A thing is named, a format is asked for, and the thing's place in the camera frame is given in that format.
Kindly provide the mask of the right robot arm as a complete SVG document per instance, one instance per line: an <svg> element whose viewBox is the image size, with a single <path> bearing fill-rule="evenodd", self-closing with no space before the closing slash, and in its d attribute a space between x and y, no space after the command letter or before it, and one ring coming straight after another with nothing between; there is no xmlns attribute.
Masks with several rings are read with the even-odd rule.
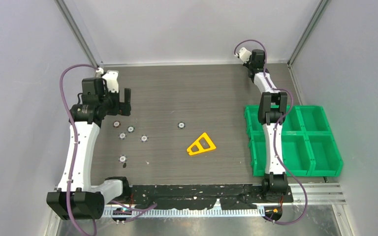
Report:
<svg viewBox="0 0 378 236"><path fill-rule="evenodd" d="M287 93L277 89L265 66L265 51L254 49L247 67L249 77L261 92L257 120L263 128L266 147L261 195L266 201L273 202L288 191L287 174L282 158L282 127L287 109Z"/></svg>

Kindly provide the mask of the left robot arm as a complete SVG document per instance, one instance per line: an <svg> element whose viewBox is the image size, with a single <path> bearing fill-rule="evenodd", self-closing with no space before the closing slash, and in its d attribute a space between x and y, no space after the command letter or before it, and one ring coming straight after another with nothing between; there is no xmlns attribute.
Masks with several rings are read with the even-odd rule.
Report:
<svg viewBox="0 0 378 236"><path fill-rule="evenodd" d="M120 204L130 200L126 177L108 177L97 187L91 185L94 147L102 121L106 116L129 116L130 95L126 88L125 101L121 102L118 80L107 75L82 80L81 102L68 111L70 143L63 176L46 197L47 205L62 220L97 220L112 200Z"/></svg>

